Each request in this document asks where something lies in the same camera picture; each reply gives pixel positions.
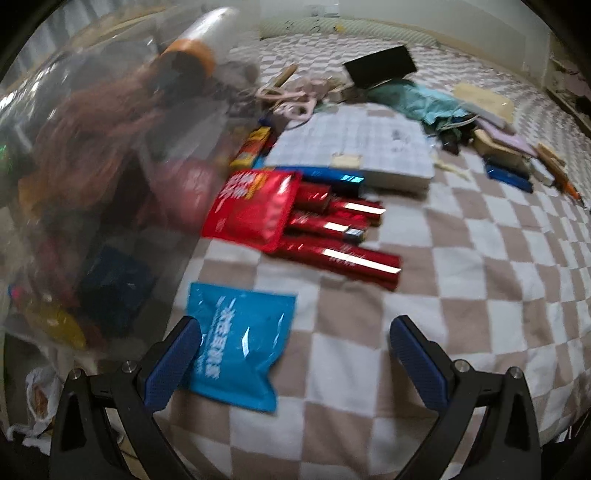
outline metal screw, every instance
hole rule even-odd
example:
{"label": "metal screw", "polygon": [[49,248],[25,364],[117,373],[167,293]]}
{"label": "metal screw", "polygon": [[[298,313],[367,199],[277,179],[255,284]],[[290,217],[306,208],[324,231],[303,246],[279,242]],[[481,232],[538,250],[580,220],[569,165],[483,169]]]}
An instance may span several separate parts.
{"label": "metal screw", "polygon": [[82,373],[83,372],[81,368],[75,368],[74,370],[70,371],[68,378],[70,380],[78,380],[82,376]]}
{"label": "metal screw", "polygon": [[509,369],[509,373],[516,380],[518,380],[520,378],[523,378],[523,370],[521,368],[519,368],[519,367],[511,367]]}
{"label": "metal screw", "polygon": [[123,363],[123,365],[121,365],[121,370],[123,370],[126,374],[130,374],[136,368],[138,368],[138,364],[135,363],[133,360],[127,360]]}
{"label": "metal screw", "polygon": [[468,370],[470,370],[470,364],[468,362],[466,362],[465,360],[456,360],[453,363],[453,366],[456,367],[456,370],[462,374],[464,374]]}

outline bed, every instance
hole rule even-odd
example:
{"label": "bed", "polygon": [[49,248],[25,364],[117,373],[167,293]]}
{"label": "bed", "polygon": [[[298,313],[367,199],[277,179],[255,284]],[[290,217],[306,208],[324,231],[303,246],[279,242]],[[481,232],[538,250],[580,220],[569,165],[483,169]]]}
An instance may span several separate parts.
{"label": "bed", "polygon": [[[340,72],[345,61],[397,44],[323,34],[268,38],[261,41],[262,81],[294,62],[299,74]],[[468,82],[511,98],[518,132],[563,154],[576,187],[591,198],[591,141],[545,94],[459,51],[409,48],[417,82],[446,91]],[[384,223],[366,243],[402,255],[395,292],[199,241],[169,330],[184,313],[192,281],[298,299],[288,345],[271,374],[275,415],[178,391],[158,417],[188,465],[207,478],[394,478],[435,421],[390,357],[386,332],[399,314],[452,359],[485,371],[522,368],[543,443],[589,408],[589,214],[540,183],[524,194],[489,180],[470,148],[442,155],[468,180],[437,170],[424,200],[384,195]],[[482,414],[475,411],[446,478],[461,468]]]}

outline clear plastic bag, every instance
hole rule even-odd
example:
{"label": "clear plastic bag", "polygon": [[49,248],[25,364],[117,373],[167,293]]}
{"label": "clear plastic bag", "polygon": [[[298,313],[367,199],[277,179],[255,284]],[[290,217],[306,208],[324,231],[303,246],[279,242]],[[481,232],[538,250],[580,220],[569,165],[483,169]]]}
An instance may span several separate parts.
{"label": "clear plastic bag", "polygon": [[0,252],[4,328],[110,358],[160,339],[259,118],[258,58],[241,23],[201,4],[97,32],[97,44],[86,32],[0,100],[0,207],[22,247],[18,261]]}

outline blue cloth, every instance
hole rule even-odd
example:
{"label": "blue cloth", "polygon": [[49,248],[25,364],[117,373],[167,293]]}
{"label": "blue cloth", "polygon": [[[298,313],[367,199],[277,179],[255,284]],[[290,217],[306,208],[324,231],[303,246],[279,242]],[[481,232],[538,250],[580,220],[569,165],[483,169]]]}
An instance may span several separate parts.
{"label": "blue cloth", "polygon": [[390,80],[367,91],[370,102],[389,106],[411,120],[434,125],[438,120],[470,115],[458,101],[446,93],[431,90],[410,80]]}

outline wall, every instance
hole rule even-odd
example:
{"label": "wall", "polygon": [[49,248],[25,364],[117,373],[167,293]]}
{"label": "wall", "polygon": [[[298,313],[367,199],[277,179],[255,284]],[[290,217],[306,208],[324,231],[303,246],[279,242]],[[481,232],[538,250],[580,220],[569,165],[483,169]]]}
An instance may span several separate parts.
{"label": "wall", "polygon": [[[261,11],[267,18],[302,16],[305,5],[332,3],[261,0]],[[539,82],[547,67],[550,29],[520,0],[340,0],[340,13],[413,25],[451,37]]]}

